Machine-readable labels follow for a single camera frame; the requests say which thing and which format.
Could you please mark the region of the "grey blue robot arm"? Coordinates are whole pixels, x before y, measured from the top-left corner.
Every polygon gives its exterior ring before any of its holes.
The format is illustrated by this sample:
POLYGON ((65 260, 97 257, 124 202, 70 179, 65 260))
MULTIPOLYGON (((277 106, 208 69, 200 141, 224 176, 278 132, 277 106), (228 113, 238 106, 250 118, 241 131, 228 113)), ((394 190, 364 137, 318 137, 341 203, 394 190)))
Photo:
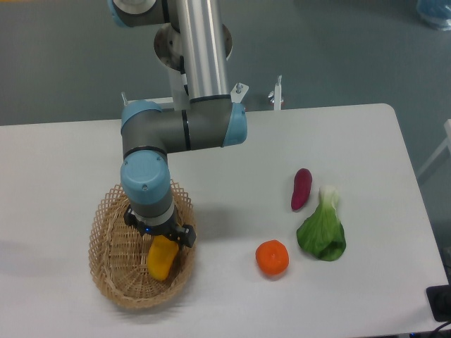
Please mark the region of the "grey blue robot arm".
POLYGON ((123 27, 160 25, 169 65, 180 73, 184 108, 164 111, 154 101, 126 101, 121 116, 121 185, 129 199, 126 225, 192 247, 193 226, 177 223, 171 153, 232 146, 247 138, 242 104, 233 102, 226 75, 226 26, 217 1, 110 1, 123 27))

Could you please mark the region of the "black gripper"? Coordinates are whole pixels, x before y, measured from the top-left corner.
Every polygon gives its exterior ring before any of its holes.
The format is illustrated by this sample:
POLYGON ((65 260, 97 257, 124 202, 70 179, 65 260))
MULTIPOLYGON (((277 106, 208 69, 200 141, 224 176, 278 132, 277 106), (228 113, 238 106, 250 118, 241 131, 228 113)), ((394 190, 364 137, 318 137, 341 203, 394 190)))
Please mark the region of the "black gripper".
POLYGON ((176 241, 180 246, 188 248, 192 248, 196 242, 196 232, 193 226, 188 224, 177 225, 178 217, 175 215, 160 225, 149 225, 139 219, 131 207, 128 207, 124 212, 123 219, 127 226, 135 227, 141 236, 145 234, 154 237, 164 236, 171 241, 176 241))

